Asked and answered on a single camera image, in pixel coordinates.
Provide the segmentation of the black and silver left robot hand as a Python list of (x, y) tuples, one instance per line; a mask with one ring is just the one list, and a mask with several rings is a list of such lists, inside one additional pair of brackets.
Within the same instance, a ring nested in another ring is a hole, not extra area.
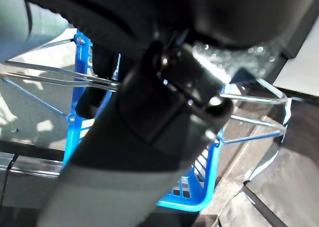
[(299, 22), (311, 0), (28, 0), (133, 60), (80, 142), (39, 227), (136, 227), (214, 142), (233, 104), (218, 91), (247, 50)]

